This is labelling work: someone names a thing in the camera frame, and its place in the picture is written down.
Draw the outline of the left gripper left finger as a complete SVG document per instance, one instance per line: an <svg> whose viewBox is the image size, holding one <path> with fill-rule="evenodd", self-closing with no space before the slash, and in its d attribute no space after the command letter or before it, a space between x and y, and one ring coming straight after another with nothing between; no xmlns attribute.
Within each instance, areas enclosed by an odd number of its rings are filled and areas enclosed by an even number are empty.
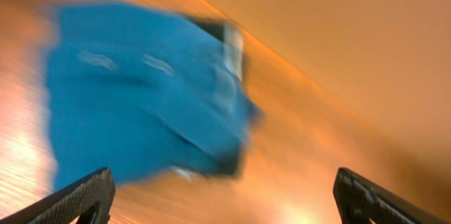
<svg viewBox="0 0 451 224"><path fill-rule="evenodd" d="M116 193L109 168L101 168L34 204L1 219L1 224L107 224Z"/></svg>

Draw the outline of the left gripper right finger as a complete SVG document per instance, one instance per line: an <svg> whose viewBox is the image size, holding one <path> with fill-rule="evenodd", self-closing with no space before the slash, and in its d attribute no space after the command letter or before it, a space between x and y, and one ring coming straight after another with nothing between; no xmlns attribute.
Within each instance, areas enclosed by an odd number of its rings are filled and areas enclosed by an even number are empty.
<svg viewBox="0 0 451 224"><path fill-rule="evenodd" d="M333 196L342 224L447 224L348 168L339 168Z"/></svg>

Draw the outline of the blue polo shirt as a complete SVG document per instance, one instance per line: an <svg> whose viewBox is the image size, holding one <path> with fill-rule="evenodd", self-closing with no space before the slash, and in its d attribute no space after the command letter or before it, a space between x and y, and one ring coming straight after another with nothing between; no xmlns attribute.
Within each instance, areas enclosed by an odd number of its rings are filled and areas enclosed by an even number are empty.
<svg viewBox="0 0 451 224"><path fill-rule="evenodd" d="M240 174L259 109L234 25L120 1L54 4L49 17L54 189L103 167L117 184L170 170Z"/></svg>

